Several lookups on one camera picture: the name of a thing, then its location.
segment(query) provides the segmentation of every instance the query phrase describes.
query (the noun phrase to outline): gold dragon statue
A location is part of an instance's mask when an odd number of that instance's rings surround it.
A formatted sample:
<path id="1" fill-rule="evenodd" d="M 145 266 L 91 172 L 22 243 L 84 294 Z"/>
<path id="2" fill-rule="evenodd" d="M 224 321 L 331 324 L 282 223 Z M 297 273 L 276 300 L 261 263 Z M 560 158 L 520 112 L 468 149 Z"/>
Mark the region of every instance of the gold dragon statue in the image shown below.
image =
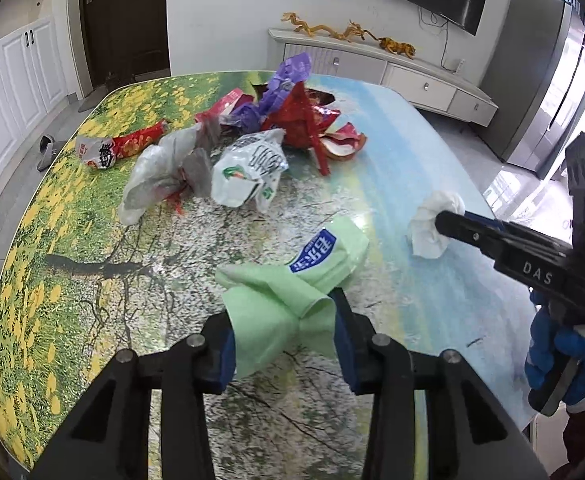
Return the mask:
<path id="1" fill-rule="evenodd" d="M 397 56 L 400 54 L 405 54 L 410 59 L 413 59 L 416 53 L 415 47 L 410 43 L 399 43 L 399 41 L 395 41 L 392 38 L 377 38 L 373 33 L 371 33 L 370 30 L 361 28 L 359 23 L 354 23 L 352 20 L 350 23 L 348 23 L 348 26 L 343 33 L 337 32 L 327 25 L 317 25 L 316 27 L 310 27 L 306 22 L 300 20 L 295 12 L 285 12 L 282 16 L 282 22 L 290 22 L 292 25 L 297 25 L 297 28 L 294 30 L 295 32 L 304 31 L 311 38 L 314 37 L 317 30 L 324 30 L 330 35 L 331 38 L 352 43 L 350 40 L 351 37 L 358 36 L 365 41 L 365 34 L 368 34 L 373 40 L 379 41 L 380 48 L 391 54 L 396 54 Z"/>

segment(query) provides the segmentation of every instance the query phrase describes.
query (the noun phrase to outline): white tissue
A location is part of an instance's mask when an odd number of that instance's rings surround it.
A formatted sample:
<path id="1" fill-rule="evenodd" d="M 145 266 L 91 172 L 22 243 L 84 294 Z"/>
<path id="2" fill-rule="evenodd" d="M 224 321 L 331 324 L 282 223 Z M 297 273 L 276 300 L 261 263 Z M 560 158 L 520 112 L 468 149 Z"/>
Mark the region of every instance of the white tissue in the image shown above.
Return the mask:
<path id="1" fill-rule="evenodd" d="M 434 219 L 441 211 L 463 215 L 466 206 L 460 195 L 451 191 L 434 191 L 423 201 L 408 224 L 408 238 L 417 256 L 438 258 L 448 247 L 450 238 L 439 234 L 434 226 Z"/>

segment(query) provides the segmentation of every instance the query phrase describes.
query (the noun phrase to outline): hand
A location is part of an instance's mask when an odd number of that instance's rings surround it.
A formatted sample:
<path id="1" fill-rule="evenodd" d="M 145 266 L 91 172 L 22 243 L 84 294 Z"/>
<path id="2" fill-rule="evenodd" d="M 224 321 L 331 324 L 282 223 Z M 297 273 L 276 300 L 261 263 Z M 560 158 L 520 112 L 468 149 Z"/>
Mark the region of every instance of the hand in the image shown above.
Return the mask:
<path id="1" fill-rule="evenodd" d="M 547 300 L 542 294 L 533 291 L 530 300 L 544 307 L 537 312 L 530 327 L 530 351 L 525 364 L 528 384 L 533 390 L 541 388 L 546 374 L 555 363 L 552 354 L 558 350 L 580 361 L 579 371 L 563 397 L 563 402 L 569 406 L 576 404 L 585 398 L 585 337 L 577 332 L 581 326 L 569 328 L 552 320 L 547 312 Z"/>

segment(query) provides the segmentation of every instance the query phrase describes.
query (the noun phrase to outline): stainless steel refrigerator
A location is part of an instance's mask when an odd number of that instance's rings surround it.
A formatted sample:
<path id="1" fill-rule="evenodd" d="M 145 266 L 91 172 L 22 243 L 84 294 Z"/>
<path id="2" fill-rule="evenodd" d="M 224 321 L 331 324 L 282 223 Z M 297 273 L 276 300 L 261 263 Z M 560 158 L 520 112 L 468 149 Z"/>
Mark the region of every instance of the stainless steel refrigerator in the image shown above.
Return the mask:
<path id="1" fill-rule="evenodd" d="M 499 106 L 477 133 L 499 158 L 538 172 L 585 92 L 585 26 L 563 0 L 511 0 L 480 85 Z"/>

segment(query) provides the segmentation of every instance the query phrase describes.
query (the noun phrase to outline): blue label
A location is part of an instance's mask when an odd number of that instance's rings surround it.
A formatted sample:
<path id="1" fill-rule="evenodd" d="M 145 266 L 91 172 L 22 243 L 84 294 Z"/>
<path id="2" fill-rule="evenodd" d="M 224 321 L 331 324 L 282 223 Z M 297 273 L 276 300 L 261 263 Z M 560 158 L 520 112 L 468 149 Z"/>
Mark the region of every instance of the blue label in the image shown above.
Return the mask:
<path id="1" fill-rule="evenodd" d="M 335 244 L 335 235 L 327 229 L 322 229 L 306 244 L 299 256 L 290 264 L 290 270 L 299 272 L 319 265 L 332 252 Z"/>

